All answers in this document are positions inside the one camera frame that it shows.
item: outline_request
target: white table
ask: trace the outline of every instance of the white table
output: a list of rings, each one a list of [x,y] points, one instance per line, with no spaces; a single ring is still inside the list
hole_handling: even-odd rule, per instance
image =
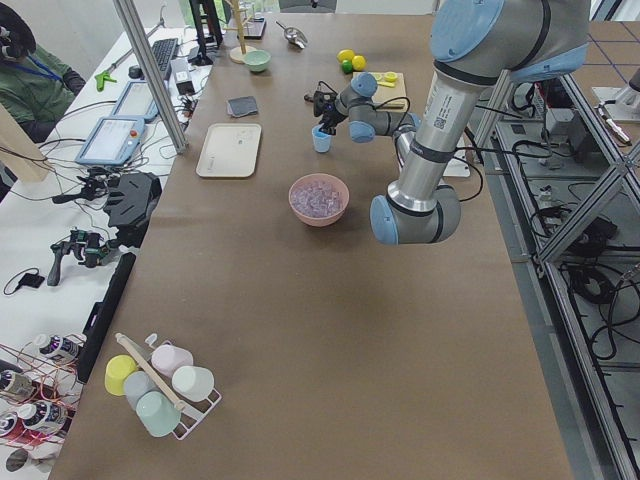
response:
[[[189,29],[160,29],[151,37],[151,42],[175,37],[180,39],[182,45],[180,55],[186,55],[196,45],[191,40],[195,37],[195,32]],[[123,33],[103,62],[98,65],[94,75],[106,70],[129,48],[128,38]],[[115,102],[130,80],[129,67],[136,63],[133,54],[125,59],[111,73],[111,77],[117,79],[117,83],[105,83],[102,92],[97,91],[93,76],[87,79],[87,85],[69,107],[68,112],[96,102]],[[208,78],[211,67],[192,68],[191,75],[197,98],[197,92]],[[178,92],[173,81],[169,84],[169,91],[174,105],[177,105]],[[59,138],[87,138],[96,121],[109,115],[113,106],[114,103],[100,104],[66,116],[58,123],[48,141]],[[81,142],[74,141],[63,141],[59,145],[45,144],[41,150],[51,160],[58,175],[50,173],[41,183],[24,183],[18,180],[12,187],[13,193],[7,194],[0,203],[0,245],[3,247],[3,253],[0,255],[0,283],[3,286],[15,274],[30,267],[38,268],[40,275],[46,277],[54,260],[50,245],[67,237],[73,228],[97,231],[105,239],[115,238],[117,230],[107,226],[109,217],[101,210],[106,197],[92,202],[80,200],[79,203],[86,205],[85,211],[74,202],[55,205],[48,199],[73,188],[75,177],[86,172],[86,169],[80,168],[73,161],[81,146]],[[159,117],[147,125],[141,148],[145,164],[137,170],[160,176],[164,186],[166,175],[171,171],[175,150]],[[77,186],[70,193],[76,193],[79,189],[80,186]],[[47,200],[29,201],[22,197]],[[94,303],[101,301],[106,292],[118,256],[116,253],[115,258],[106,265],[88,269],[78,265],[72,254],[66,255],[62,259],[61,280],[58,286],[49,287],[44,282],[37,290],[23,287],[12,296],[0,296],[0,318],[5,325],[0,344],[19,350],[39,333],[80,333]],[[15,362],[15,358],[2,349],[0,358]],[[0,400],[0,411],[4,411],[5,408],[6,404]],[[51,448],[38,447],[33,453],[34,456],[46,455],[50,450]],[[4,460],[11,451],[13,449],[10,447],[0,446],[0,478],[35,480],[47,477],[47,474],[40,473],[33,467],[14,473],[7,472]]]

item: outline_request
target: gray cup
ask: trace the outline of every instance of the gray cup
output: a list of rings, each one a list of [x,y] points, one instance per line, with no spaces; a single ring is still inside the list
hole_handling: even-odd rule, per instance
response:
[[[146,393],[158,391],[159,389],[151,380],[151,377],[143,371],[133,372],[124,381],[124,394],[127,396],[127,402],[134,410],[138,405],[138,400]]]

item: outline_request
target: brown tabletop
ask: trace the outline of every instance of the brown tabletop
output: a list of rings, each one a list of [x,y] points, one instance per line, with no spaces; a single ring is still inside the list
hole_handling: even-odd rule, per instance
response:
[[[431,17],[288,14],[309,39],[290,47],[267,17],[256,42],[268,72],[213,67],[135,265],[111,334],[150,332],[210,368],[220,405],[184,441],[152,438],[122,397],[106,393],[109,335],[55,465],[61,479],[571,478],[489,193],[463,204],[455,235],[388,247],[369,205],[397,178],[392,143],[352,143],[346,124],[316,154],[303,95],[348,81],[336,53],[403,72],[421,112],[432,75]],[[199,178],[208,126],[226,100],[253,95],[263,136],[255,174]],[[349,186],[344,217],[307,227],[289,210],[298,177]],[[454,182],[461,196],[477,178]]]

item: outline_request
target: blue joint cap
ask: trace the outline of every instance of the blue joint cap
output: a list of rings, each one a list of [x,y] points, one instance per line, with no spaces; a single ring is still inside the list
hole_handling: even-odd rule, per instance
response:
[[[389,202],[383,195],[377,195],[371,200],[369,219],[376,240],[385,245],[398,245],[396,219],[393,217]]]
[[[460,60],[489,35],[505,0],[448,0],[438,11],[429,44],[443,63]]]
[[[514,83],[539,82],[571,73],[585,62],[587,48],[588,44],[585,43],[555,57],[511,72],[511,81]]]
[[[357,77],[351,79],[351,88],[363,97],[373,97],[373,94],[378,90],[378,82],[373,78],[369,72],[362,72]]]
[[[376,131],[370,124],[354,120],[353,122],[349,122],[349,134],[351,135],[351,140],[354,142],[367,143],[375,138]]]

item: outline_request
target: pink bowl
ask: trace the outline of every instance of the pink bowl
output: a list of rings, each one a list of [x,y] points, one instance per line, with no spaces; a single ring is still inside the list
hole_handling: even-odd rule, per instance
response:
[[[301,188],[304,188],[309,183],[313,183],[313,182],[329,183],[333,187],[333,189],[336,192],[338,192],[338,194],[340,195],[340,200],[342,202],[342,205],[338,212],[328,217],[317,218],[317,217],[309,217],[304,213],[296,210],[296,208],[292,203],[293,192]],[[349,203],[349,189],[347,188],[347,186],[339,178],[334,177],[333,175],[329,175],[327,173],[312,173],[311,175],[305,175],[304,177],[301,177],[298,180],[296,180],[293,183],[293,185],[291,185],[291,188],[289,189],[289,205],[291,206],[293,213],[295,213],[296,217],[298,217],[300,221],[302,221],[303,223],[306,223],[307,225],[311,225],[312,227],[326,227],[327,225],[331,225],[332,223],[337,222],[338,219],[342,217],[342,214],[347,208],[348,203]]]

